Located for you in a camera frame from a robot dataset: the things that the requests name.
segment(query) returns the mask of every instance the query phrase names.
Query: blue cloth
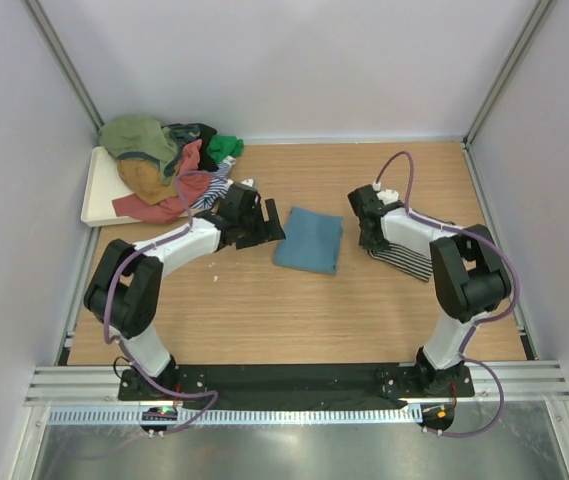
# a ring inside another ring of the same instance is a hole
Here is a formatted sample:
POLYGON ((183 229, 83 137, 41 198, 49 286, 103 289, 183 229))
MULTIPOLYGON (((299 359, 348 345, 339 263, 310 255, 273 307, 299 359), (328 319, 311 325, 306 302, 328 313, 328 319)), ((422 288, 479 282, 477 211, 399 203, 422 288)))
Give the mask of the blue cloth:
POLYGON ((293 207, 284 231, 286 239, 275 250, 275 265, 330 275, 337 273, 342 217, 293 207))

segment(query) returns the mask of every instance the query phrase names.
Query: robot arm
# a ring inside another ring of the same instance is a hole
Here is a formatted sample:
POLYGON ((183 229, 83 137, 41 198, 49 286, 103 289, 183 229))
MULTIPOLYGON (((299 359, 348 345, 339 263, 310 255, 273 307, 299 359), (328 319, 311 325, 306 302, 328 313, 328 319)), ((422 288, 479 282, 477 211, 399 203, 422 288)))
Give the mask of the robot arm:
POLYGON ((84 306, 104 322, 111 281, 124 260, 137 254, 123 272, 125 277, 132 276, 130 284, 119 281, 116 286, 109 329, 119 337, 123 350, 162 387, 172 390, 177 375, 175 359, 152 325, 162 278, 228 245, 242 249, 283 239, 275 201, 269 199, 265 204, 268 220, 257 190, 233 183, 217 212, 200 212, 192 226, 135 244, 115 240, 107 246, 87 288, 84 306))
POLYGON ((407 211, 393 190, 376 191, 366 185, 348 198, 359 218, 362 247, 373 252, 401 247, 432 265, 443 312, 431 339, 418 351, 416 369, 427 392, 447 388, 460 372, 461 354, 475 333, 476 323, 511 293, 500 257, 463 234, 472 232, 492 242, 490 232, 483 225, 450 228, 407 211), (469 263, 474 266, 467 269, 469 263))

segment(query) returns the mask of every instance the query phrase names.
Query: black and white striped fabric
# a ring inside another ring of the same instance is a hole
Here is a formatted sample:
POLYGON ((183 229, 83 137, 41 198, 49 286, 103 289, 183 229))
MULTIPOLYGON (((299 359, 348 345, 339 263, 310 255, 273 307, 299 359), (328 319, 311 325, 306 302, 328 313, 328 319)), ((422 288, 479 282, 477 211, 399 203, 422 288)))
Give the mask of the black and white striped fabric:
POLYGON ((208 189, 191 207, 208 210, 213 208, 218 198, 224 198, 226 196, 229 188, 228 177, 231 174, 231 168, 233 168, 235 162, 236 159, 229 156, 219 163, 218 170, 212 175, 211 184, 208 189))
POLYGON ((367 250, 371 258, 389 263, 401 272, 407 273, 418 280, 428 282, 433 275, 433 264, 431 261, 419 253, 406 248, 403 245, 391 243, 385 250, 373 252, 367 250))

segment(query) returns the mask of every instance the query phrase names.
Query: pile of clothes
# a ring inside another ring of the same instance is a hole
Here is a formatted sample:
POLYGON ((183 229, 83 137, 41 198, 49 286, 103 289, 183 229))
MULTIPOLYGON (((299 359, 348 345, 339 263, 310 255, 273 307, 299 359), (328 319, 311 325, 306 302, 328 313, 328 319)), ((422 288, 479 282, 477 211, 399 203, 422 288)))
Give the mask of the pile of clothes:
POLYGON ((177 186, 189 206, 211 208, 228 191, 231 168, 244 142, 218 135, 202 123, 162 126, 148 115, 126 115, 105 124, 99 141, 135 193, 113 200, 118 217, 148 223, 172 222, 184 213, 177 186), (210 174, 178 175, 195 171, 210 174))

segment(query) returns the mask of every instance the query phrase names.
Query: tan cloth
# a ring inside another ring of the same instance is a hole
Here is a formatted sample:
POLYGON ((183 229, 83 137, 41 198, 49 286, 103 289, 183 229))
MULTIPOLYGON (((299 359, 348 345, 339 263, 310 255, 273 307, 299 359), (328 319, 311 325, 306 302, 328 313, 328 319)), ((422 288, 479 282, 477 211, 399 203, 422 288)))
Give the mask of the tan cloth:
POLYGON ((149 205, 156 205, 162 200, 177 195, 177 189, 173 180, 179 168, 175 169, 175 174, 168 185, 162 184, 160 172, 157 166, 150 160, 142 158, 117 160, 117 171, 126 186, 149 205))

